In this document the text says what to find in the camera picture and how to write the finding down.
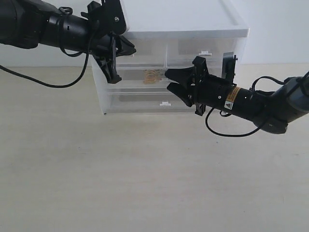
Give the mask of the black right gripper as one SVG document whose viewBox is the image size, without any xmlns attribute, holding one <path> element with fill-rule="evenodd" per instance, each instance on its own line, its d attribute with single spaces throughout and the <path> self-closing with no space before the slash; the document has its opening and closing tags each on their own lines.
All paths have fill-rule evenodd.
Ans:
<svg viewBox="0 0 309 232">
<path fill-rule="evenodd" d="M 194 67 L 183 69 L 168 69 L 165 77 L 176 83 L 170 83 L 167 90 L 181 99 L 187 107 L 196 106 L 195 114 L 203 115 L 206 107 L 222 109 L 228 93 L 236 87 L 222 77 L 209 73 L 206 59 L 197 56 L 193 60 Z M 182 85 L 189 85 L 193 78 L 192 94 Z"/>
</svg>

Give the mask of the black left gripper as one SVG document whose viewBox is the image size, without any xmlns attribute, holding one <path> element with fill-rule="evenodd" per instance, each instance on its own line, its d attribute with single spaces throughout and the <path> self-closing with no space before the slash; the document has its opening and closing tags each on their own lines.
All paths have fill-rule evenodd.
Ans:
<svg viewBox="0 0 309 232">
<path fill-rule="evenodd" d="M 81 16 L 88 20 L 90 30 L 94 33 L 91 43 L 92 55 L 103 71 L 107 83 L 116 84 L 121 77 L 116 71 L 116 56 L 131 56 L 136 53 L 135 45 L 126 37 L 114 33 L 114 18 L 121 13 L 119 0 L 103 0 L 101 3 L 92 1 L 87 5 L 87 12 L 81 12 Z"/>
</svg>

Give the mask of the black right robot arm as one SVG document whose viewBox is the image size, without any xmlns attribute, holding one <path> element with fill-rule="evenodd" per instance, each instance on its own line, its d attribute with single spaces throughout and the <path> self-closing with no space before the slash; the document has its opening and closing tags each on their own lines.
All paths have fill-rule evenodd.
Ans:
<svg viewBox="0 0 309 232">
<path fill-rule="evenodd" d="M 256 89 L 258 80 L 249 89 L 234 83 L 237 57 L 225 53 L 222 76 L 209 73 L 206 59 L 195 57 L 192 67 L 168 69 L 165 77 L 171 80 L 168 91 L 180 98 L 188 107 L 195 106 L 195 114 L 202 116 L 206 107 L 211 111 L 219 110 L 222 117 L 237 116 L 252 122 L 256 129 L 271 133 L 284 134 L 288 124 L 309 112 L 309 75 L 288 77 L 280 81 L 271 80 L 281 87 L 276 91 Z"/>
</svg>

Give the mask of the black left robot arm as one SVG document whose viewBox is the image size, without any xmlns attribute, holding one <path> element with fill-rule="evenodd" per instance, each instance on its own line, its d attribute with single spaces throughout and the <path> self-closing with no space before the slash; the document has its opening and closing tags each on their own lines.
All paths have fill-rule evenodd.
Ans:
<svg viewBox="0 0 309 232">
<path fill-rule="evenodd" d="M 84 64 L 93 57 L 109 84 L 122 79 L 116 70 L 117 57 L 136 53 L 134 44 L 123 36 L 127 29 L 119 0 L 93 0 L 80 16 L 71 7 L 57 8 L 43 0 L 0 2 L 1 44 L 21 49 L 43 44 L 72 58 L 85 54 Z"/>
</svg>

